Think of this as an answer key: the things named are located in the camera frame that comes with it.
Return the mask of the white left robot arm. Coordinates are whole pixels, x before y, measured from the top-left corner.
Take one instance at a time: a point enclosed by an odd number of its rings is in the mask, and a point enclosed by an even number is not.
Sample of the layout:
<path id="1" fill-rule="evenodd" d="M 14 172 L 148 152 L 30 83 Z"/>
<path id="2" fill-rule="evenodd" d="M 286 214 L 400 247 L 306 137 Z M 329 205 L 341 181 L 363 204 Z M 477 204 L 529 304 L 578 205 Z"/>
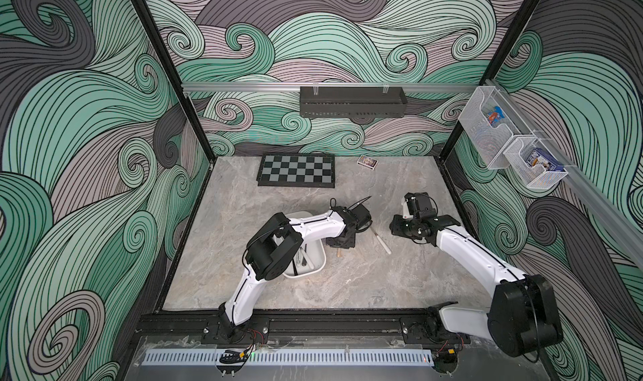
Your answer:
<path id="1" fill-rule="evenodd" d="M 335 206 L 326 213 L 306 218 L 274 214 L 247 243 L 242 255 L 242 277 L 231 297 L 219 307 L 223 338 L 237 342 L 244 337 L 243 326 L 251 319 L 261 293 L 271 280 L 294 265 L 302 247 L 328 240 L 335 248 L 353 248 L 356 234 L 372 223 L 362 205 Z"/>

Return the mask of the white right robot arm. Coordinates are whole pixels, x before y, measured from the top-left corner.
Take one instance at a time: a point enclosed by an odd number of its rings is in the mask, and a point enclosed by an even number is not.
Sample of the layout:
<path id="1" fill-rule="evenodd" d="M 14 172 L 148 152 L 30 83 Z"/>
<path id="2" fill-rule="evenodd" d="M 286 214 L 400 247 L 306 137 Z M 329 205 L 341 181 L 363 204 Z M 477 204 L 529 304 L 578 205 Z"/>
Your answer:
<path id="1" fill-rule="evenodd" d="M 486 311 L 446 303 L 437 309 L 436 333 L 466 334 L 495 342 L 504 354 L 539 353 L 562 342 L 564 330 L 552 284 L 529 275 L 490 251 L 450 215 L 424 221 L 397 214 L 391 234 L 424 240 L 460 263 L 492 298 Z"/>

